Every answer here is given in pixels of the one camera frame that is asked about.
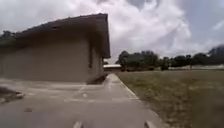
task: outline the pavement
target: pavement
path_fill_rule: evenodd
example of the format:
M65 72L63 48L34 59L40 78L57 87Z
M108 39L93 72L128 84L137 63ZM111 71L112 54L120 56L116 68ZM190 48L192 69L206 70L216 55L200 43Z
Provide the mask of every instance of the pavement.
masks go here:
M120 80L110 74L101 85L0 79L0 86L26 94L0 105L0 128L144 128L161 120Z

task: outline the distant building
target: distant building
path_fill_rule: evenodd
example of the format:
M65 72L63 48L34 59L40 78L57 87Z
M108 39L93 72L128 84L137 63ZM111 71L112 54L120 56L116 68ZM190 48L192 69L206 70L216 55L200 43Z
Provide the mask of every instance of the distant building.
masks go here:
M103 66L105 72L120 72L121 65L119 64L108 64Z
M17 33L0 44L0 75L12 79L87 82L110 58L107 14L67 18Z

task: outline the grass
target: grass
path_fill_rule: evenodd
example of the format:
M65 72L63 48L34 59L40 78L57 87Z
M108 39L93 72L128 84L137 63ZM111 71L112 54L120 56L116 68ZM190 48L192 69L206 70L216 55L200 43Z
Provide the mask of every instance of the grass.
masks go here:
M167 127L224 127L224 71L122 72L118 76L150 103Z

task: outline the white cloud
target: white cloud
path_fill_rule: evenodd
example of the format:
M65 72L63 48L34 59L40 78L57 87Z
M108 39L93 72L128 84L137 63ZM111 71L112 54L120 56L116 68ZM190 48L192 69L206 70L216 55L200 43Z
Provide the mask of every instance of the white cloud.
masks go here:
M109 14L113 62L122 50L175 55L207 49L211 41L205 46L191 40L192 26L180 1L143 1L139 8L126 0L0 0L0 31L21 31L59 18L103 12Z
M213 30L220 30L222 27L224 27L224 20L217 23L215 26L212 27Z

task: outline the sky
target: sky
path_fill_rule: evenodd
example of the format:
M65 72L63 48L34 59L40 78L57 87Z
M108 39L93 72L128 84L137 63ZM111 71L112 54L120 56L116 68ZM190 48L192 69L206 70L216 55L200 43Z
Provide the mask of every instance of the sky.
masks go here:
M0 0L0 32L80 15L108 13L112 58L207 52L224 44L224 0Z

